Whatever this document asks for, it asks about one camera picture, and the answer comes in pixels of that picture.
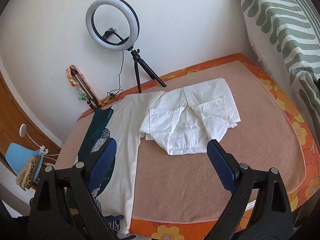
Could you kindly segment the green striped white blanket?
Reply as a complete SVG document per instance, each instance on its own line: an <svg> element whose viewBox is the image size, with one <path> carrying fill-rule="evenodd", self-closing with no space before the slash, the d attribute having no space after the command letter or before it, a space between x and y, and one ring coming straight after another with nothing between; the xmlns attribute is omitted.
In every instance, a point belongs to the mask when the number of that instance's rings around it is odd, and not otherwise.
<svg viewBox="0 0 320 240"><path fill-rule="evenodd" d="M319 13L310 0L240 0L264 69L319 136Z"/></svg>

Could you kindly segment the colourful floral scarf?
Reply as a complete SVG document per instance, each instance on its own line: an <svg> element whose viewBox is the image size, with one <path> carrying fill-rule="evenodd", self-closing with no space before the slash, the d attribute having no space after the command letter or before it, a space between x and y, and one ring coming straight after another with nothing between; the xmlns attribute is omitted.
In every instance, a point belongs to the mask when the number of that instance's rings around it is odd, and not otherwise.
<svg viewBox="0 0 320 240"><path fill-rule="evenodd" d="M66 70L66 76L71 86L76 88L79 100L86 101L87 93L85 92L84 86L81 84L80 74L76 66L70 65Z"/></svg>

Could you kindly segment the white folded shirt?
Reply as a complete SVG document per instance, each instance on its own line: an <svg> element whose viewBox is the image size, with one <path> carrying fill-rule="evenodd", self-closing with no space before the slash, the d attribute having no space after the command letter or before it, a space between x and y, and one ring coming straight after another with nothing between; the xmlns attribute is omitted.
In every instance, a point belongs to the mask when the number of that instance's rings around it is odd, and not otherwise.
<svg viewBox="0 0 320 240"><path fill-rule="evenodd" d="M204 153L241 121L225 79L164 92L149 108L140 131L168 155Z"/></svg>

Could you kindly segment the leopard print cloth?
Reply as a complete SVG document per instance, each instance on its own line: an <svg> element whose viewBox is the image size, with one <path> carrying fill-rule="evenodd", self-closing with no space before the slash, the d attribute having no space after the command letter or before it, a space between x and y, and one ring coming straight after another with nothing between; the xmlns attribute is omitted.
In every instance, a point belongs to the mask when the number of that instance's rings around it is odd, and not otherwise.
<svg viewBox="0 0 320 240"><path fill-rule="evenodd" d="M23 190L30 189L33 179L37 177L35 175L36 169L40 163L40 155L37 154L33 157L30 157L27 163L23 166L20 172L16 177L16 184Z"/></svg>

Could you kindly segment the pink fleece blanket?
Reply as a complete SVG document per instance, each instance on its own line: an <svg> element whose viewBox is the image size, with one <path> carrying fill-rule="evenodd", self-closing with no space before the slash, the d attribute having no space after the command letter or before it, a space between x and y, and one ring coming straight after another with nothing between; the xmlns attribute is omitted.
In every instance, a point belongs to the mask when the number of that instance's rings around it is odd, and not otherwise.
<svg viewBox="0 0 320 240"><path fill-rule="evenodd" d="M287 192L295 191L306 177L300 142L274 96L243 64L234 61L188 74L169 81L168 89L217 78L229 85L241 118L221 146L253 169L277 168ZM116 155L111 182L97 197L104 215L121 215L124 198L133 196L134 220L208 222L221 215L231 197L206 153L170 156L156 142L141 139L136 159L135 185L123 186L132 161Z"/></svg>

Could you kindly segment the small black tripod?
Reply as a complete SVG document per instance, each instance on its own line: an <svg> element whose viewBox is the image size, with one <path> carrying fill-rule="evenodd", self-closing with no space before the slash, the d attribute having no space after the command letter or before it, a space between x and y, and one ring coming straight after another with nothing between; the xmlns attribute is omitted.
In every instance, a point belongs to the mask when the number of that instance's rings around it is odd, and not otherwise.
<svg viewBox="0 0 320 240"><path fill-rule="evenodd" d="M138 92L142 92L141 83L140 83L140 74L139 74L139 66L143 68L143 70L148 74L148 76L152 80L156 80L162 87L166 87L167 85L163 82L163 80L151 69L151 67L140 57L140 50L134 49L133 46L131 46L127 51L130 52L132 55L133 61L134 61L134 68L135 68L135 76L136 76L136 82L138 87Z"/></svg>

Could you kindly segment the orange floral bed sheet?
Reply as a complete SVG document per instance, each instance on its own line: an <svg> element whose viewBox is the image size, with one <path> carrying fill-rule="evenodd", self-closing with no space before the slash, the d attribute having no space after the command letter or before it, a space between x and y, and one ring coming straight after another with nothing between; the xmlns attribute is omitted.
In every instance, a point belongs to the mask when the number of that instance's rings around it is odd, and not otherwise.
<svg viewBox="0 0 320 240"><path fill-rule="evenodd" d="M249 61L247 57L238 53L170 72L163 76L163 80L168 87L168 82L173 79L234 61L239 61L243 64L263 84L263 86L274 96L278 105L291 122L302 147L306 177L295 191L288 193L288 198L292 211L296 211L301 207L308 207L310 199L319 190L319 151L310 129L297 107L264 70L259 69L253 62ZM213 221L191 224L131 219L130 232L155 239L203 239L216 224L218 218Z"/></svg>

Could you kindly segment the silver folded tripod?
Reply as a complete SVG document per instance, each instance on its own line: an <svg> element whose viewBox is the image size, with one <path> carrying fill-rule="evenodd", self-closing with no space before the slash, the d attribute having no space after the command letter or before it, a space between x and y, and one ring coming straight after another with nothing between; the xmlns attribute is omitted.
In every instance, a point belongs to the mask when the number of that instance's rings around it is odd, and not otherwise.
<svg viewBox="0 0 320 240"><path fill-rule="evenodd" d="M91 109L99 109L100 108L99 100L97 99L95 94L91 91L88 84L86 83L86 81L81 75L80 75L80 81L81 81L81 84L84 86L85 92L87 93L86 102L89 105L89 107L91 107Z"/></svg>

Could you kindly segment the light blue chair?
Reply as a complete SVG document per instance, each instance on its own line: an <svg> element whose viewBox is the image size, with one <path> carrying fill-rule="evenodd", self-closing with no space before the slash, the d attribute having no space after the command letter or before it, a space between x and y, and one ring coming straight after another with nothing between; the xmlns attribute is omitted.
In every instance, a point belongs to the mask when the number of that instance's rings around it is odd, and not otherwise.
<svg viewBox="0 0 320 240"><path fill-rule="evenodd" d="M33 177L33 181L35 181L42 166L44 150L45 150L44 146L41 146L38 150L33 151L12 142L9 145L8 150L5 154L5 159L9 164L9 166L13 169L13 171L16 174L18 174L18 172L22 170L22 168L27 163L30 157L35 157L36 155L39 155L40 160L36 166L34 177Z"/></svg>

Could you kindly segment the cream and teal t-shirt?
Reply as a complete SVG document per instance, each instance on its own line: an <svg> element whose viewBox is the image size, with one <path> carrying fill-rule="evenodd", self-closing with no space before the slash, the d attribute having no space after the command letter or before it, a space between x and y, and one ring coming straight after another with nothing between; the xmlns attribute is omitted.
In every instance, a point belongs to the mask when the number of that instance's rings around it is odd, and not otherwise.
<svg viewBox="0 0 320 240"><path fill-rule="evenodd" d="M140 127L153 103L163 94L151 92L131 94L93 118L78 153L78 160L85 161L98 151L102 144L113 138L117 143L114 171L102 192L91 192L101 205L103 215L122 215L119 230L130 230L138 149L142 134Z"/></svg>

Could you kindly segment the wooden wardrobe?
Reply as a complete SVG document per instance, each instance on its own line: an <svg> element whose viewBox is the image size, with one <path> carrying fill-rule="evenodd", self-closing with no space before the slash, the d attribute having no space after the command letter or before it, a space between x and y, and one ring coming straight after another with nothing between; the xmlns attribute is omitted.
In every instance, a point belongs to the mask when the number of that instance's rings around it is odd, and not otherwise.
<svg viewBox="0 0 320 240"><path fill-rule="evenodd" d="M26 115L24 110L19 106L3 77L1 77L1 163L11 172L14 173L5 159L5 154L10 143L20 144L31 150L36 150L37 146L27 136L20 137L19 130L21 124L27 125L27 132L31 138L39 145L44 145L50 154L54 156L47 159L47 163L54 164L61 147L49 139Z"/></svg>

